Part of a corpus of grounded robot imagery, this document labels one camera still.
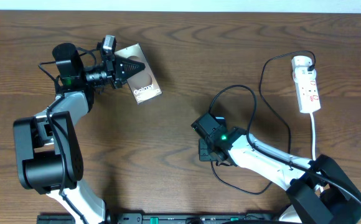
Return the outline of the bronze Galaxy smartphone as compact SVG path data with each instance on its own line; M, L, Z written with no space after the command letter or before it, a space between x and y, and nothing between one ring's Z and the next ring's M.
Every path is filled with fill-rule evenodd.
M144 103L162 94L156 77L139 44L135 44L115 52L116 56L124 57L137 62L142 62L146 67L143 71L127 79L128 85L137 104Z

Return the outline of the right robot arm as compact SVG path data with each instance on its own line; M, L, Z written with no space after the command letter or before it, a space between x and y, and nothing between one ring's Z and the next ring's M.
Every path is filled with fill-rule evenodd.
M281 187L291 206L281 222L357 223L361 193L332 158L316 160L269 146L242 128L227 129L225 120L205 113L192 123L200 137L203 161L252 170Z

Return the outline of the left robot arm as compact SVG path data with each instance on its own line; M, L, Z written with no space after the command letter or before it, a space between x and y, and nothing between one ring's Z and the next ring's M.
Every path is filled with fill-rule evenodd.
M58 201L75 223L118 221L83 179L83 158L75 133L77 122L93 108L97 88L121 88L146 68L142 62L116 56L115 47L98 43L102 62L86 67L81 57L93 51L71 43L57 45L52 51L53 64L59 70L52 78L53 103L13 123L19 182L25 189Z

